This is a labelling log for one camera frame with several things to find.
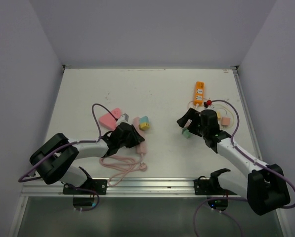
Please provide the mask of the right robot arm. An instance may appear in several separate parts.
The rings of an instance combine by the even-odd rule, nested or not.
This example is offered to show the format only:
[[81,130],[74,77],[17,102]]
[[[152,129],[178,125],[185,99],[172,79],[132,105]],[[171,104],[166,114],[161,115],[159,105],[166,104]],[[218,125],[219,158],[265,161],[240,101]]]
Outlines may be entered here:
[[282,179],[281,167],[276,164],[268,165],[247,151],[240,152],[240,147],[231,139],[231,135],[220,129],[214,110],[198,112],[190,108],[177,120],[177,124],[191,134],[202,137],[210,149],[226,158],[244,176],[243,179],[238,178],[230,169],[222,168],[212,172],[208,180],[194,180],[195,185],[215,194],[233,192],[245,198],[258,215],[290,203],[291,198],[286,181]]

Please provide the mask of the orange power strip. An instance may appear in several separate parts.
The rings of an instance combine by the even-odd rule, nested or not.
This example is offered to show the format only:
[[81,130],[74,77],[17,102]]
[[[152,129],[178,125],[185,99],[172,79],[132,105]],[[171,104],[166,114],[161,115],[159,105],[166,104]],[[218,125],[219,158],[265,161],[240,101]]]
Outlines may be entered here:
[[194,106],[201,106],[204,101],[204,89],[205,84],[201,81],[197,81],[194,88],[193,104]]

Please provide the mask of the yellow charger plug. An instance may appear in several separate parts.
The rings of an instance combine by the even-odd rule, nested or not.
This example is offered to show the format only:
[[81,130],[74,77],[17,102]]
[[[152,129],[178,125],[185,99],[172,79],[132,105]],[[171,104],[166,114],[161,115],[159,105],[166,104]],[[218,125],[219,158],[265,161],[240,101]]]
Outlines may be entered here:
[[221,118],[222,118],[221,113],[220,112],[216,112],[216,113],[217,113],[217,119],[218,119],[218,121],[221,121]]

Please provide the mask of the pink charger plug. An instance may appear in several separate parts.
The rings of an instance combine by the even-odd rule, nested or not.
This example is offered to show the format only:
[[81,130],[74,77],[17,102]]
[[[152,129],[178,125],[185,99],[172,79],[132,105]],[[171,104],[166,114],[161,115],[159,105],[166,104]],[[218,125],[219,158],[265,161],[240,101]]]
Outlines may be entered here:
[[231,124],[231,118],[229,117],[222,117],[221,120],[220,120],[220,125],[223,127],[223,128],[227,128],[229,127]]

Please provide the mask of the long pink power strip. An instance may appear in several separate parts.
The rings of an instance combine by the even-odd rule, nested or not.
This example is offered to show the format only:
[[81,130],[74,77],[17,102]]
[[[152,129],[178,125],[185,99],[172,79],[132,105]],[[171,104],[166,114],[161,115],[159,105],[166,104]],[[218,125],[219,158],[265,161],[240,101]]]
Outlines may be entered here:
[[[145,132],[139,128],[139,117],[135,117],[133,119],[133,125],[138,132],[138,134],[145,139]],[[147,154],[147,143],[146,141],[141,142],[139,145],[136,146],[136,152],[139,155],[146,155]]]

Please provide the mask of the green cube plug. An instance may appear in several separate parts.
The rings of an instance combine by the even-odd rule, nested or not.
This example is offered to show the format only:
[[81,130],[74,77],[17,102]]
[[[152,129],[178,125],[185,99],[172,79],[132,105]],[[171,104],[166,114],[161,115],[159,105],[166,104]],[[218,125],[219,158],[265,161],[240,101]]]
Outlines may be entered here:
[[182,129],[182,133],[184,138],[189,139],[191,137],[191,133],[189,132],[188,128],[185,127]]

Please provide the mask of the teal cube plug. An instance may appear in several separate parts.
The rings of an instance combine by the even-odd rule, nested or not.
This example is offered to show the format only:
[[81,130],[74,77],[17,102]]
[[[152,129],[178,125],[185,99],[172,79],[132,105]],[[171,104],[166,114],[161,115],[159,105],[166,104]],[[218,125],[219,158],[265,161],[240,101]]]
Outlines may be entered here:
[[140,118],[140,123],[150,123],[149,118],[147,116],[143,116]]

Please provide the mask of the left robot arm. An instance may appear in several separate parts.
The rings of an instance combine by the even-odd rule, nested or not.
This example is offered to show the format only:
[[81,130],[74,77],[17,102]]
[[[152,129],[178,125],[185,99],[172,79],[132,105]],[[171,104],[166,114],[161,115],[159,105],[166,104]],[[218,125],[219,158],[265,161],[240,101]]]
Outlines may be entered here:
[[145,142],[134,125],[122,122],[114,131],[100,136],[97,141],[70,140],[57,133],[30,157],[33,169],[47,185],[60,181],[86,194],[93,189],[92,178],[73,162],[82,158],[107,158],[123,147],[133,148]]

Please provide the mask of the pink triangular socket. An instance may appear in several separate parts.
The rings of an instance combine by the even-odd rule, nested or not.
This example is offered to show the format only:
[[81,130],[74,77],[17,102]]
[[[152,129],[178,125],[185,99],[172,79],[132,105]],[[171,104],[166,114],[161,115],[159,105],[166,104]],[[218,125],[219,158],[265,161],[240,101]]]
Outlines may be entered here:
[[114,119],[114,117],[111,116],[110,113],[106,113],[99,118],[99,124],[102,127],[104,127],[105,129],[113,131],[116,128],[117,120],[122,115],[122,111],[120,108],[115,108],[115,109],[111,110],[111,113],[116,119]]

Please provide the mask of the yellow cube plug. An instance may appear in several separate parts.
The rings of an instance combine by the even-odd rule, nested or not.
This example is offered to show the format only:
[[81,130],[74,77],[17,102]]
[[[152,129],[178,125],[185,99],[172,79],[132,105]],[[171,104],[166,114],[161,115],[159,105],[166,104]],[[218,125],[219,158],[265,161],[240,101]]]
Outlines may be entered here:
[[148,123],[148,122],[140,123],[139,129],[142,131],[146,131],[146,130],[150,129],[150,123]]

